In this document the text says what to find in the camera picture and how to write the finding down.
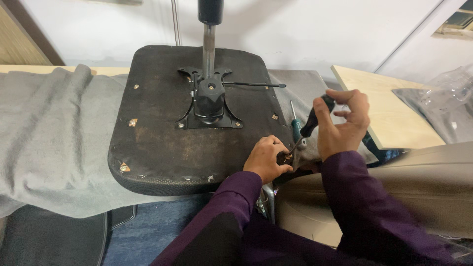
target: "left hand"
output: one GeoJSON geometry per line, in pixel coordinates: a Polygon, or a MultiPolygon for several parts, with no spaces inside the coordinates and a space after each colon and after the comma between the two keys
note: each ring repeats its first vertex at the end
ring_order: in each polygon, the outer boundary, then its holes
{"type": "Polygon", "coordinates": [[[283,173],[292,171],[292,166],[276,163],[279,152],[289,154],[288,148],[273,135],[263,137],[258,141],[243,166],[243,171],[254,172],[261,177],[263,185],[272,182],[283,173]]]}

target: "black screwdriver handle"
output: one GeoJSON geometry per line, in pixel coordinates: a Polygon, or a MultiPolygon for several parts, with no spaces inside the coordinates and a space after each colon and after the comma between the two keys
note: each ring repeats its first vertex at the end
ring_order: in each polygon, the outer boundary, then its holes
{"type": "MultiPolygon", "coordinates": [[[[333,108],[335,107],[335,100],[326,94],[322,95],[322,99],[324,100],[325,104],[327,104],[329,112],[332,112],[333,108]]],[[[318,125],[319,121],[315,115],[314,108],[312,107],[309,118],[307,119],[307,124],[301,128],[300,135],[304,138],[310,137],[310,135],[312,135],[312,131],[314,131],[314,128],[318,125]]]]}

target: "screwdriver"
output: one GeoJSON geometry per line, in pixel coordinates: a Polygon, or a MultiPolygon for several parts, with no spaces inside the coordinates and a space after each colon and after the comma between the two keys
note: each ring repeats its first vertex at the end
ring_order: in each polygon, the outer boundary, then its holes
{"type": "MultiPolygon", "coordinates": [[[[331,113],[333,108],[335,107],[335,100],[327,94],[322,95],[321,98],[324,100],[329,112],[331,113]]],[[[294,145],[294,147],[290,150],[288,154],[289,156],[292,155],[294,149],[297,148],[305,138],[308,138],[310,137],[310,135],[312,135],[312,131],[314,131],[314,128],[318,125],[319,121],[317,120],[317,116],[315,115],[314,108],[312,108],[312,110],[310,110],[309,118],[307,119],[306,125],[300,130],[299,140],[296,142],[296,145],[294,145]]]]}
{"type": "MultiPolygon", "coordinates": [[[[292,101],[289,100],[289,102],[291,103],[292,113],[294,115],[294,119],[291,122],[291,125],[292,125],[292,138],[294,139],[294,142],[297,142],[300,139],[300,129],[302,128],[302,125],[301,125],[302,122],[300,121],[300,119],[297,119],[297,117],[296,117],[296,112],[294,111],[294,105],[292,104],[292,101]]],[[[300,151],[303,151],[307,148],[305,138],[303,138],[301,140],[301,143],[299,144],[299,146],[297,148],[300,151]]]]}

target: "wooden board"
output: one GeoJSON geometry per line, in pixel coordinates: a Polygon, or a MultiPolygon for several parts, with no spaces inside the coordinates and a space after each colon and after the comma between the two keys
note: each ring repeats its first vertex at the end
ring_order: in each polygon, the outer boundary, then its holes
{"type": "Polygon", "coordinates": [[[51,65],[1,0],[0,64],[51,65]]]}
{"type": "Polygon", "coordinates": [[[419,89],[422,84],[335,65],[331,69],[344,90],[358,89],[368,95],[368,132],[378,149],[422,149],[445,144],[427,121],[391,91],[419,89]]]}
{"type": "MultiPolygon", "coordinates": [[[[24,71],[37,74],[49,74],[55,68],[60,67],[65,70],[74,72],[74,66],[28,66],[28,65],[0,65],[0,73],[8,73],[9,71],[24,71]]],[[[128,74],[129,67],[90,67],[92,75],[115,76],[120,74],[128,74]]]]}

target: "green screwdriver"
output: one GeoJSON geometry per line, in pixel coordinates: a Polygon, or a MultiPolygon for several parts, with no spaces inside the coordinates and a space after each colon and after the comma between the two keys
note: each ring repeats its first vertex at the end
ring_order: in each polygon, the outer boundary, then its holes
{"type": "MultiPolygon", "coordinates": [[[[292,125],[292,138],[294,140],[294,143],[297,143],[299,141],[299,139],[301,138],[300,129],[302,128],[302,122],[300,121],[300,119],[297,119],[297,117],[296,117],[296,112],[294,111],[294,105],[292,104],[292,100],[289,100],[289,102],[291,103],[292,113],[294,115],[294,119],[291,122],[291,125],[292,125]]],[[[302,138],[302,140],[300,141],[300,144],[299,144],[299,146],[297,146],[297,148],[300,151],[303,151],[307,148],[307,143],[306,143],[305,138],[302,138]]]]}

